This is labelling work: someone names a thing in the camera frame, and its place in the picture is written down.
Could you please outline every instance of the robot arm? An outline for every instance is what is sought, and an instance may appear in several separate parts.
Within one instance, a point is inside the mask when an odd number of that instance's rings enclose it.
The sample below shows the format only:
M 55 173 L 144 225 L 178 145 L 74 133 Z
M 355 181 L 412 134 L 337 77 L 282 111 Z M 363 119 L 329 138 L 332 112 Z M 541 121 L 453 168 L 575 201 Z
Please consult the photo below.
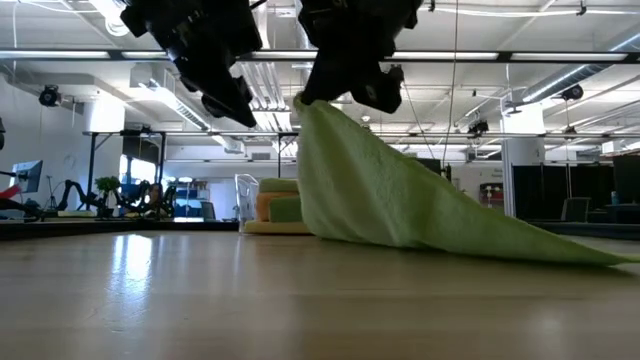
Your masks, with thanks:
M 229 68 L 240 55 L 262 48 L 248 0 L 119 0 L 121 18 L 139 37 L 149 32 L 167 51 L 192 92 L 214 116 L 254 127 L 251 92 Z M 318 48 L 302 94 L 306 104 L 334 100 L 351 92 L 364 105 L 395 112 L 402 102 L 399 67 L 383 73 L 379 66 L 395 52 L 403 28 L 417 24 L 423 0 L 301 0 L 299 21 Z

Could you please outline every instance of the potted plant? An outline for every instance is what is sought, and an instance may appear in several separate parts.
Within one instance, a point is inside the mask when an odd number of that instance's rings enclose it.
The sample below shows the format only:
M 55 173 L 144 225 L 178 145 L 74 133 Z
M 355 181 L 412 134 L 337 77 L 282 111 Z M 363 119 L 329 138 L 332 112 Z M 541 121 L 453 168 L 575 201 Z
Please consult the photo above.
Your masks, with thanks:
M 98 217 L 111 217 L 113 216 L 113 210 L 109 208 L 109 195 L 115 193 L 120 188 L 120 180 L 115 176 L 105 176 L 96 179 L 96 187 L 102 195 L 102 202 L 104 208 L 98 209 Z

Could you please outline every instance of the red object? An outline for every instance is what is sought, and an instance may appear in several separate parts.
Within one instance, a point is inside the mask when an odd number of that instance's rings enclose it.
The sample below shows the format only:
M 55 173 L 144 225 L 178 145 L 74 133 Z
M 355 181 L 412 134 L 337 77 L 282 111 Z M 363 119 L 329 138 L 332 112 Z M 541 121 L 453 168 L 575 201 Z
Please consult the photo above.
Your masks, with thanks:
M 20 193 L 20 185 L 13 185 L 7 190 L 0 192 L 0 199 L 11 199 Z

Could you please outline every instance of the folded towel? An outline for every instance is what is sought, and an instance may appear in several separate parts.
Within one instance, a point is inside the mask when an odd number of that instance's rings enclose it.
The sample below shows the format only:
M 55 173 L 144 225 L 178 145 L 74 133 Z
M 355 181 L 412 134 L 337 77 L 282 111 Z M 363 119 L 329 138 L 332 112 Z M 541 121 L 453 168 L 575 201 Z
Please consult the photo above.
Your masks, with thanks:
M 326 101 L 296 99 L 304 223 L 323 238 L 457 254 L 615 265 L 599 251 L 480 206 Z
M 256 216 L 258 221 L 269 221 L 269 204 L 273 199 L 298 196 L 294 192 L 268 192 L 260 193 L 256 197 Z
M 287 196 L 271 200 L 269 221 L 273 223 L 302 222 L 300 196 Z
M 298 193 L 298 181 L 295 179 L 262 179 L 260 192 L 293 192 Z
M 266 235 L 311 235 L 307 226 L 301 222 L 297 223 L 270 223 L 260 221 L 247 221 L 244 225 L 244 232 L 247 234 Z

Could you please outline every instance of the light green cloth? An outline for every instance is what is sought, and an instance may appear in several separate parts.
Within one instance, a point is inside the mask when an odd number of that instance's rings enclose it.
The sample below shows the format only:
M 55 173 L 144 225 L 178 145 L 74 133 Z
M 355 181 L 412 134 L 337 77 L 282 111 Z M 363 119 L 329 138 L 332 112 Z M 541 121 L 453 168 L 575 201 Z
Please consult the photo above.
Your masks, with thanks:
M 486 209 L 324 101 L 305 106 L 302 215 L 322 238 L 559 263 L 640 262 L 592 249 Z
M 262 179 L 260 193 L 267 192 L 298 192 L 298 181 L 295 179 Z
M 300 196 L 287 196 L 271 200 L 269 221 L 272 223 L 302 222 Z

